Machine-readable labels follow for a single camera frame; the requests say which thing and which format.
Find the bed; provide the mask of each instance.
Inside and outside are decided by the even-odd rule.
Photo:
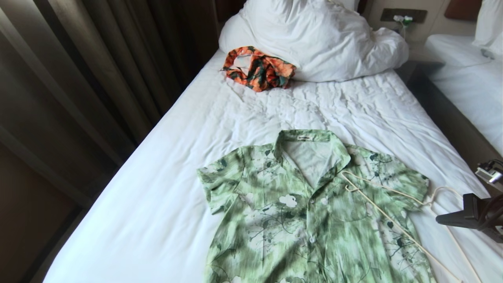
[[[431,179],[430,193],[449,185],[488,197],[394,71],[255,93],[219,72],[225,56],[215,53],[119,170],[45,283],[202,282],[222,214],[210,213],[196,169],[236,147],[271,143],[282,129],[328,129],[345,143],[397,156]],[[433,206],[438,214],[461,209],[448,191]],[[464,282],[477,282],[427,208],[411,217],[426,249]],[[501,245],[474,230],[450,229],[482,282],[501,281]],[[455,282],[430,262],[438,282]]]
[[[432,35],[425,48],[445,62],[430,81],[503,155],[503,63],[482,56],[472,36]]]

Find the clothing tag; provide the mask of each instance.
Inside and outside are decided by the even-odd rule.
[[[300,135],[297,137],[297,140],[313,140],[311,136]]]

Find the nightstand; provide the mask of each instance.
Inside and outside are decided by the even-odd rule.
[[[417,67],[438,68],[445,63],[429,53],[423,42],[409,44],[409,59],[400,68],[395,69],[402,81],[407,84]]]

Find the electrical outlet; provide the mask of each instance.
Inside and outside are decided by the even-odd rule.
[[[409,16],[412,17],[413,23],[424,23],[426,19],[426,10],[414,10],[414,9],[389,9],[385,8],[382,11],[381,22],[394,22],[393,17],[395,15],[399,16]]]

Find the brown curtain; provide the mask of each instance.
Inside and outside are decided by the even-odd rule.
[[[0,0],[0,142],[89,206],[216,51],[213,11]]]

